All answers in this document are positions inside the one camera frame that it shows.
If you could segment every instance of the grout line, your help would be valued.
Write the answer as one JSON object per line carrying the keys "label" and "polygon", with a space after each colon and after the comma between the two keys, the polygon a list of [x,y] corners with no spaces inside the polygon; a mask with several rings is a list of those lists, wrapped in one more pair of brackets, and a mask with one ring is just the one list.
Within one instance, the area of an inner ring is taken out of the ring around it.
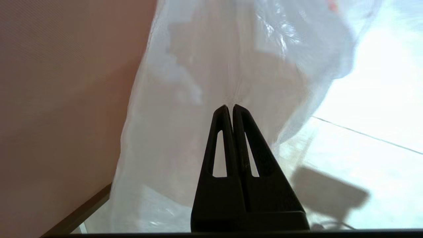
{"label": "grout line", "polygon": [[368,134],[362,133],[362,132],[360,132],[360,131],[353,130],[353,129],[348,128],[348,127],[343,127],[343,126],[341,126],[341,125],[335,124],[335,123],[333,123],[333,122],[327,121],[327,120],[322,119],[322,118],[318,118],[318,117],[316,117],[316,116],[312,116],[312,117],[313,117],[313,118],[316,118],[316,119],[318,119],[318,120],[321,120],[322,122],[327,122],[327,123],[332,124],[332,125],[334,125],[334,126],[341,127],[341,128],[343,128],[343,129],[346,129],[346,130],[349,130],[349,131],[352,131],[352,132],[355,132],[355,133],[361,134],[361,135],[363,135],[363,136],[367,136],[367,137],[373,138],[373,139],[378,140],[378,141],[386,142],[386,143],[391,144],[391,145],[393,145],[393,146],[400,147],[400,148],[402,148],[402,149],[406,149],[406,150],[409,150],[409,151],[412,151],[412,152],[418,153],[418,154],[420,154],[420,155],[423,155],[423,152],[419,152],[419,151],[417,151],[417,150],[413,150],[413,149],[410,149],[410,148],[404,147],[404,146],[399,145],[399,144],[395,144],[395,143],[392,143],[392,142],[389,142],[389,141],[386,141],[386,140],[382,140],[382,139],[380,139],[380,138],[377,138],[377,137],[374,137],[374,136],[371,136],[371,135],[368,135]]}

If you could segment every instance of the translucent plastic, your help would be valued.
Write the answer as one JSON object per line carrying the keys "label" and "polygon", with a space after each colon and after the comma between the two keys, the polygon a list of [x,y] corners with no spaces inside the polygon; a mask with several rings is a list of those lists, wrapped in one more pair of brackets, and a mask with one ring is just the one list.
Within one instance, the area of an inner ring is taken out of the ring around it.
{"label": "translucent plastic", "polygon": [[326,0],[159,2],[122,134],[111,232],[189,231],[214,110],[246,107],[272,147],[349,73],[353,48]]}

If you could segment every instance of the tiled floor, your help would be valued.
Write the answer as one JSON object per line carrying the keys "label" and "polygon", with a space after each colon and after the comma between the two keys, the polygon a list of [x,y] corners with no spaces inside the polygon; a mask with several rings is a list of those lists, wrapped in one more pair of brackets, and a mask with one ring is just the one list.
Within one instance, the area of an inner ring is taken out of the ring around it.
{"label": "tiled floor", "polygon": [[384,1],[336,80],[278,161],[325,229],[423,227],[422,4]]}

